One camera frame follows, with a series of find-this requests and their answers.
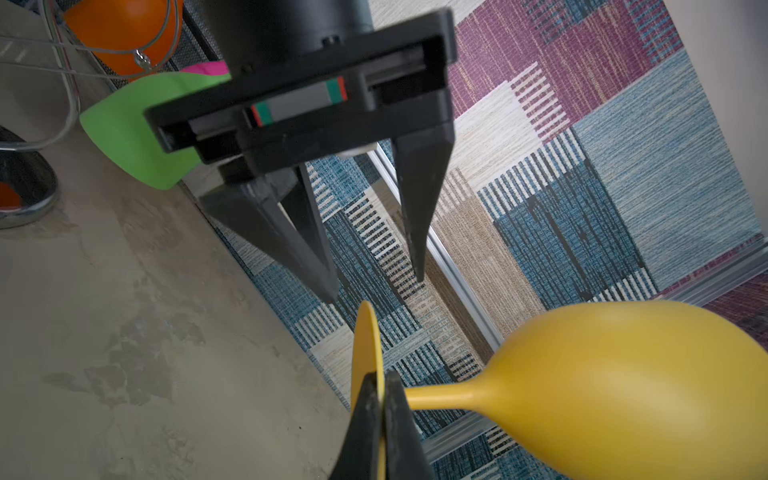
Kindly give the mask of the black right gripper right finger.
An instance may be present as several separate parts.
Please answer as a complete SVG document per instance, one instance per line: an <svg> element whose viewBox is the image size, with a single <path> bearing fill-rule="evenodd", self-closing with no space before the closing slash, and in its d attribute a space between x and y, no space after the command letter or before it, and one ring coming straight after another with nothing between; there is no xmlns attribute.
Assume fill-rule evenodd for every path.
<svg viewBox="0 0 768 480"><path fill-rule="evenodd" d="M396 371L385 374L384 394L384 472L387 480L433 479L405 387Z"/></svg>

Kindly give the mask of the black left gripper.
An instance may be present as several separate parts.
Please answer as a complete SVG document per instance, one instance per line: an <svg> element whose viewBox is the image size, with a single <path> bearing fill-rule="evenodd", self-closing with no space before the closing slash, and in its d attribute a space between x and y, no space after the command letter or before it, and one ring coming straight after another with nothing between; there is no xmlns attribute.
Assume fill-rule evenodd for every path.
<svg viewBox="0 0 768 480"><path fill-rule="evenodd" d="M205 212L334 303L339 281L307 168L288 167L390 140L422 282L455 143L452 11L383 28L366 7L208 7L205 16L231 79L150 107L146 120L168 153L192 148L209 164L240 154L268 173L208 191Z"/></svg>

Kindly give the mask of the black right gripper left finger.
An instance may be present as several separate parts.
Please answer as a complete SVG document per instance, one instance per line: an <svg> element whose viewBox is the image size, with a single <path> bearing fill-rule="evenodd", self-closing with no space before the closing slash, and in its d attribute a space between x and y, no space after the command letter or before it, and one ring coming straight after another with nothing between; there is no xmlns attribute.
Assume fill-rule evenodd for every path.
<svg viewBox="0 0 768 480"><path fill-rule="evenodd" d="M383 440L383 409L374 373L363 377L357 402L352 413L339 457L329 476L330 480L379 477L380 442Z"/></svg>

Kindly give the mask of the yellow plastic wine glass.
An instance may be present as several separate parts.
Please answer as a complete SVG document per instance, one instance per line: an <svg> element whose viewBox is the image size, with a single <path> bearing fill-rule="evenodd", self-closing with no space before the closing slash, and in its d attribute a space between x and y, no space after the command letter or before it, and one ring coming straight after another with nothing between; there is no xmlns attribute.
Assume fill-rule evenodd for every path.
<svg viewBox="0 0 768 480"><path fill-rule="evenodd" d="M385 374L371 303L358 310L352 413ZM763 479L767 353L729 320L653 300L581 303L527 321L475 377L405 387L417 410L483 415L573 479Z"/></svg>

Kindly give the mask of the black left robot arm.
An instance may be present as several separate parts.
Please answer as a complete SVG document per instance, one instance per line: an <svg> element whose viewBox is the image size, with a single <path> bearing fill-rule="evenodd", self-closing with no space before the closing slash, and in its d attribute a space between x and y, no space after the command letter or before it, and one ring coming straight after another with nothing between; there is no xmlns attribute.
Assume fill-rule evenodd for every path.
<svg viewBox="0 0 768 480"><path fill-rule="evenodd" d="M208 1L204 12L230 79L144 113L164 151L217 166L223 182L204 211L332 303L337 273L307 163L389 140L422 278L455 143L452 12L383 29L365 1Z"/></svg>

